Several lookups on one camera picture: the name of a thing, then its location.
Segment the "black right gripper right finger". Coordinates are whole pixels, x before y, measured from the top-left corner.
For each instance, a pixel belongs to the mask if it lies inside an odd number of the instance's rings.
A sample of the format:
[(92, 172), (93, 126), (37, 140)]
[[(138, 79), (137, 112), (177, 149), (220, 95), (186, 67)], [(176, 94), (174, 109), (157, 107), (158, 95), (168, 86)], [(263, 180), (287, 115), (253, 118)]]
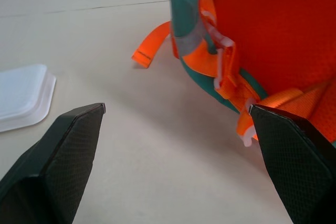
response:
[(335, 223), (335, 147), (307, 120), (249, 108), (269, 177), (293, 223)]

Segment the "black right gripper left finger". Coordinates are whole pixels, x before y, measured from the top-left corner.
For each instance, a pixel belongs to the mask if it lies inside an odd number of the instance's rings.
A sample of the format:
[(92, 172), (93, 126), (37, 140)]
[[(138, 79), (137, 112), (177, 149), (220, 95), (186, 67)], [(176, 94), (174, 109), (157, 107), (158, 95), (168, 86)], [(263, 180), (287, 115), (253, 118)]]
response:
[(70, 110), (1, 179), (1, 223), (73, 223), (93, 167), (104, 103)]

